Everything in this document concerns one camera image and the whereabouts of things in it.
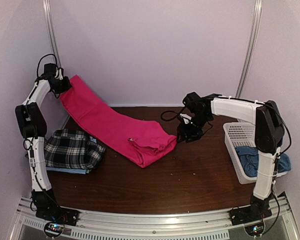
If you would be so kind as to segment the pink shirt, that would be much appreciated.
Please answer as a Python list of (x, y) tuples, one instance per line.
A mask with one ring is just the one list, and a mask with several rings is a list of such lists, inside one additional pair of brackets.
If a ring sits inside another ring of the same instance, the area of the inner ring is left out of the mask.
[(177, 138), (156, 121), (138, 120), (120, 114), (104, 103), (77, 75), (60, 101), (72, 119), (88, 134), (146, 168), (169, 154)]

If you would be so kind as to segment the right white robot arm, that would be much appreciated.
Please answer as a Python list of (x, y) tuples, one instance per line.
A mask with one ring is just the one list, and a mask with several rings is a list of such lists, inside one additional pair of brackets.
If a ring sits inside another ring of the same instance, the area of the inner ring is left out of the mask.
[(252, 101), (210, 94), (200, 97), (191, 92), (183, 99), (184, 108), (192, 116), (179, 112), (176, 118), (177, 142), (194, 142), (204, 136), (203, 127), (214, 116), (226, 116), (254, 125), (254, 144), (258, 150), (256, 183), (246, 210), (249, 220), (258, 220), (265, 212), (270, 199), (272, 185), (278, 174), (278, 161), (285, 135), (285, 127), (274, 101)]

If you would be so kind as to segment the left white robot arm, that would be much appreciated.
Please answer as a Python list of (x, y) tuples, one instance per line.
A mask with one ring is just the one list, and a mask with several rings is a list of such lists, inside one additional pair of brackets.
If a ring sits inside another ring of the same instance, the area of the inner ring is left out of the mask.
[(15, 108), (18, 127), (23, 137), (23, 148), (27, 151), (29, 161), (32, 200), (51, 222), (59, 221), (62, 211), (54, 197), (46, 170), (44, 146), (47, 123), (40, 107), (48, 93), (57, 96), (70, 88), (71, 84), (69, 78), (64, 76), (64, 70), (55, 63), (46, 63), (43, 73), (37, 76), (27, 98)]

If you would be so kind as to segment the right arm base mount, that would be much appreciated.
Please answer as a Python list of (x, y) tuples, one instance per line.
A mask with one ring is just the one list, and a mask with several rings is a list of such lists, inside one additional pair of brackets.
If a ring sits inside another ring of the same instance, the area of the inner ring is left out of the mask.
[(229, 217), (233, 226), (240, 224), (247, 224), (250, 222), (260, 222), (262, 219), (271, 217), (272, 211), (269, 208), (266, 208), (262, 213), (253, 213), (251, 206), (244, 207), (233, 207), (229, 211)]

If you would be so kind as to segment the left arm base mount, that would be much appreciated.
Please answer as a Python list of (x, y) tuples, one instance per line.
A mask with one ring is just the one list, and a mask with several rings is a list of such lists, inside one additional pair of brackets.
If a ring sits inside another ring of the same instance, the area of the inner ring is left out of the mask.
[(70, 208), (50, 206), (37, 209), (35, 216), (53, 223), (76, 226), (79, 211)]

